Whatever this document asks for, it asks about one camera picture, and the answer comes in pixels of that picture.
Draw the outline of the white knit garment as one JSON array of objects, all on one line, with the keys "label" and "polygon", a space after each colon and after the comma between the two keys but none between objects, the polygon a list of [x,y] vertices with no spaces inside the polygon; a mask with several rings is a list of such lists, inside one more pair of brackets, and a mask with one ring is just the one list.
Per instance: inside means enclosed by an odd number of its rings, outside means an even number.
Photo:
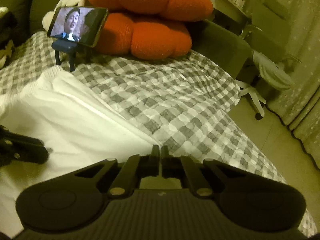
[{"label": "white knit garment", "polygon": [[150,154],[159,144],[60,67],[45,70],[18,93],[2,95],[1,124],[41,140],[49,152],[44,164],[15,160],[1,167],[1,232],[9,237],[23,230],[15,202],[24,189],[104,159]]}]

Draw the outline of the grey white checkered bedspread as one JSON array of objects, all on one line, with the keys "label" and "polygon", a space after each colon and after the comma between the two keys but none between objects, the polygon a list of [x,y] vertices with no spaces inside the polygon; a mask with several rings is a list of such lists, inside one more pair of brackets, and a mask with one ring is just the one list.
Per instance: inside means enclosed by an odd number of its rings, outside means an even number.
[{"label": "grey white checkered bedspread", "polygon": [[[230,118],[240,89],[215,63],[195,51],[149,62],[95,54],[70,72],[56,64],[52,42],[39,32],[13,51],[1,96],[60,67],[159,141],[159,175],[131,196],[109,196],[127,160],[108,158],[31,185],[15,202],[23,230],[1,239],[319,239],[303,195]],[[196,163],[211,197],[162,176],[163,146]]]}]

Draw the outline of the black phone stand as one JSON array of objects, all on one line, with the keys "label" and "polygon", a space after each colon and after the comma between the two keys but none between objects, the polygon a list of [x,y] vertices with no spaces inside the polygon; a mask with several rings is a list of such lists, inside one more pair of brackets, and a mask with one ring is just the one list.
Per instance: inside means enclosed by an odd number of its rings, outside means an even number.
[{"label": "black phone stand", "polygon": [[90,63],[91,61],[91,49],[81,44],[66,40],[56,40],[52,43],[52,48],[55,52],[55,62],[57,65],[61,64],[60,52],[68,55],[70,72],[75,71],[75,59],[77,53],[85,53],[86,62]]}]

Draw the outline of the grey star pattern curtain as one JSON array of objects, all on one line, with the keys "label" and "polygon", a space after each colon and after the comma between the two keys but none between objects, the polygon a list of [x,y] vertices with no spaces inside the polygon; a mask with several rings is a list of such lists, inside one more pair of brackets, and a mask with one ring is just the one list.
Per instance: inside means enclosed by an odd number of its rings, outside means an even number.
[{"label": "grey star pattern curtain", "polygon": [[319,166],[319,0],[276,1],[289,13],[286,51],[300,62],[285,64],[294,87],[279,92],[267,106]]}]

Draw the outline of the smartphone showing video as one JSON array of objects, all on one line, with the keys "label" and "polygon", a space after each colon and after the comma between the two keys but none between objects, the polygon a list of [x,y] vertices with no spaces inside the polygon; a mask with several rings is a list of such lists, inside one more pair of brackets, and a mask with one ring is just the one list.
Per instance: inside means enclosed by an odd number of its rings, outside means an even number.
[{"label": "smartphone showing video", "polygon": [[107,20],[108,10],[100,7],[58,7],[47,35],[87,47],[95,47]]}]

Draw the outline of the lower red puffy cushion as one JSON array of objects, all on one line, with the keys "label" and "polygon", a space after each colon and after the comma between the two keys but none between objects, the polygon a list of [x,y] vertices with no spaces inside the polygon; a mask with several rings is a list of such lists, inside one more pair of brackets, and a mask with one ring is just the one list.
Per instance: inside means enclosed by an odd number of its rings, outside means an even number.
[{"label": "lower red puffy cushion", "polygon": [[182,22],[116,12],[102,27],[95,51],[161,60],[183,56],[191,46],[191,36]]}]

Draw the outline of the cream plush toy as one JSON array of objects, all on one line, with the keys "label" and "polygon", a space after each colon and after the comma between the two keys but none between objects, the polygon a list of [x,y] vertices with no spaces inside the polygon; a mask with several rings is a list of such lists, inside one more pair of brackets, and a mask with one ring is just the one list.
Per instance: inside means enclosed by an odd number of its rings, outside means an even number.
[{"label": "cream plush toy", "polygon": [[49,11],[45,14],[45,16],[42,19],[42,26],[45,31],[48,31],[51,21],[53,19],[53,16],[58,9],[58,7],[82,7],[85,5],[86,0],[59,0],[57,3],[55,9],[53,11]]}]

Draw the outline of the white swivel office chair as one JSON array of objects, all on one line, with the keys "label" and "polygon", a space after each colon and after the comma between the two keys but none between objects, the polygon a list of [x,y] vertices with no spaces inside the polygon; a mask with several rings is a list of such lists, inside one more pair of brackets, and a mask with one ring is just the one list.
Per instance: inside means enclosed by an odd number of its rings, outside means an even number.
[{"label": "white swivel office chair", "polygon": [[239,80],[237,84],[241,88],[241,96],[248,94],[251,97],[257,120],[264,117],[263,107],[266,105],[266,100],[256,89],[261,79],[276,90],[288,90],[293,85],[284,65],[287,61],[301,61],[286,52],[290,32],[289,12],[284,5],[277,0],[262,0],[253,4],[250,22],[245,25],[240,37],[252,48],[252,64],[259,73],[250,84]]}]

